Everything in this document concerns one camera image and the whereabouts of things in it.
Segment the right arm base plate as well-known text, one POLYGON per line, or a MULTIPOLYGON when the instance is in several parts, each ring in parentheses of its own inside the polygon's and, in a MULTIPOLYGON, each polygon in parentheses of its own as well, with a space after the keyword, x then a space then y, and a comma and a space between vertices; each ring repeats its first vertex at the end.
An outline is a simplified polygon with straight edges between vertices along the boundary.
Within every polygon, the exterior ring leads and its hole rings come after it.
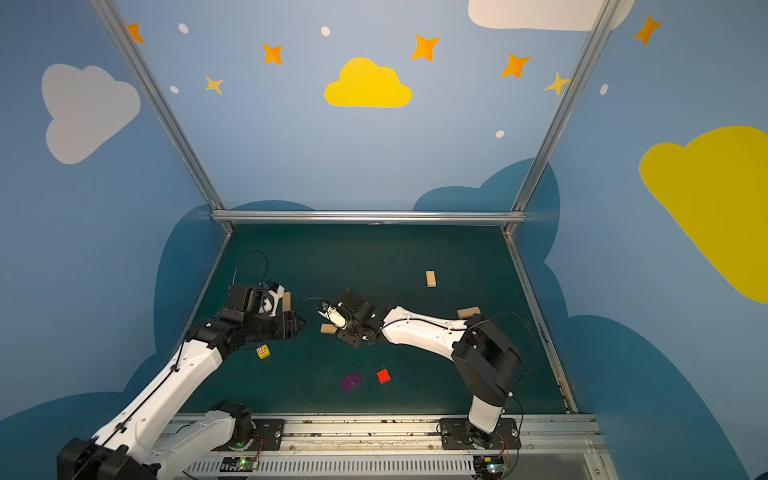
POLYGON ((495 429, 487 433, 472 426, 468 419, 442 418, 436 431, 444 450, 519 449, 520 432, 513 418, 501 418, 495 429))

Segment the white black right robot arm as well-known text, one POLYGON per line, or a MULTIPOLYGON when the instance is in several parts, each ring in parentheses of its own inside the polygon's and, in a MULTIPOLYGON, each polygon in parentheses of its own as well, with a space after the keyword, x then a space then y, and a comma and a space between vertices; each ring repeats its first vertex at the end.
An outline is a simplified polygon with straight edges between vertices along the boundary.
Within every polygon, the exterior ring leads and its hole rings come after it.
POLYGON ((450 360, 472 394, 464 423, 439 427, 455 449, 495 449, 517 433, 500 433, 498 427, 523 355, 490 319, 480 314, 441 319, 389 304, 364 303, 353 309, 341 301, 318 312, 336 327, 337 338, 353 348, 383 338, 450 360))

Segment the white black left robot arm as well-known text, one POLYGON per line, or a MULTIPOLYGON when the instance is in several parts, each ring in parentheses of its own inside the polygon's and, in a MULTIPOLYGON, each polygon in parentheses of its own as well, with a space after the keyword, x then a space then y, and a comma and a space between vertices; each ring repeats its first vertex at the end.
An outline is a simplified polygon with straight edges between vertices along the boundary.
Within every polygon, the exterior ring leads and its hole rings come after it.
POLYGON ((215 404, 172 437, 160 437, 202 382, 247 343, 294 338, 296 314, 281 307, 285 289, 271 282, 234 285, 218 314, 192 326, 160 373, 90 439, 74 438, 56 459, 60 479, 173 479, 220 447, 242 451, 257 441, 250 407, 215 404))

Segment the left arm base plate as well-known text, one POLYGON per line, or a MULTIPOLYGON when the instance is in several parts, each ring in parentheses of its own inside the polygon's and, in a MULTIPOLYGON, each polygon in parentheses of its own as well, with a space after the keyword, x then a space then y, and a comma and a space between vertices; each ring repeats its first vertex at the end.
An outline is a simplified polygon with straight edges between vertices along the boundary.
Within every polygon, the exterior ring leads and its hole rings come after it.
POLYGON ((255 418, 246 425, 239 420, 234 428, 232 437, 223 445, 215 448, 222 452, 252 452, 278 451, 281 446, 285 428, 284 419, 255 418))

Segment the light wood block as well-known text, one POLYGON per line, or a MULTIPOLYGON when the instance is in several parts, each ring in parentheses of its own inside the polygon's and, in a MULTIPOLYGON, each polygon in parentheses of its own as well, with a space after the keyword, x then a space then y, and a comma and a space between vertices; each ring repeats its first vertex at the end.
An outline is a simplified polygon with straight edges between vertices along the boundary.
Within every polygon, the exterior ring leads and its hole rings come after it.
POLYGON ((282 296, 282 311, 283 312, 289 312, 292 310, 291 307, 291 293, 285 292, 282 296))

